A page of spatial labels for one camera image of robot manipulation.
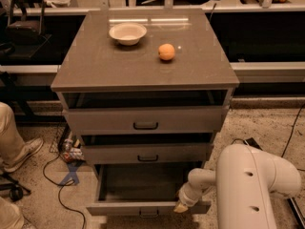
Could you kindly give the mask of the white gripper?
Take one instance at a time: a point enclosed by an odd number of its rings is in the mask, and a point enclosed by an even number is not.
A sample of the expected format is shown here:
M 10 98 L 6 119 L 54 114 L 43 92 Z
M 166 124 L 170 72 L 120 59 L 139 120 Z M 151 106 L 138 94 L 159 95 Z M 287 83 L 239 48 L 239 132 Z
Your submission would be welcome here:
M 185 183 L 179 189 L 178 201 L 174 207 L 176 213 L 184 213 L 189 207 L 193 207 L 202 198 L 202 190 L 200 188 L 194 188 L 190 183 Z

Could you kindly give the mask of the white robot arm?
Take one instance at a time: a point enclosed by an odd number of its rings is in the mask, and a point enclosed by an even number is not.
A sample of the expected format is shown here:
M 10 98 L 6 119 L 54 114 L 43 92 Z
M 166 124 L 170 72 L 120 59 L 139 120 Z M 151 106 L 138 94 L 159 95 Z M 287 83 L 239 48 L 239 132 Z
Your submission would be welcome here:
M 249 145 L 226 147 L 215 170 L 194 168 L 178 191 L 176 213 L 196 205 L 214 186 L 218 229 L 276 229 L 271 198 L 292 198 L 301 175 L 288 160 Z

